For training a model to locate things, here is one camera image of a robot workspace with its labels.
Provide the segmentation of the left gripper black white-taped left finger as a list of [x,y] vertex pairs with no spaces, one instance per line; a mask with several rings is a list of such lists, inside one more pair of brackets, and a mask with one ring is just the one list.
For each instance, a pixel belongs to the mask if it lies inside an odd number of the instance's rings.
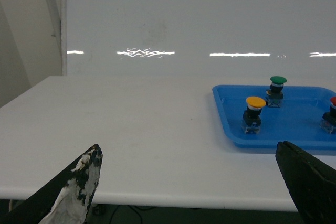
[[85,223],[99,184],[103,153],[91,146],[1,223]]

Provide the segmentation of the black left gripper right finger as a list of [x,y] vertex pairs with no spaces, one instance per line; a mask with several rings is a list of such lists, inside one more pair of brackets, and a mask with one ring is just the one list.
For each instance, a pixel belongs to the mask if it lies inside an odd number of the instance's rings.
[[288,141],[275,157],[304,223],[335,223],[335,169]]

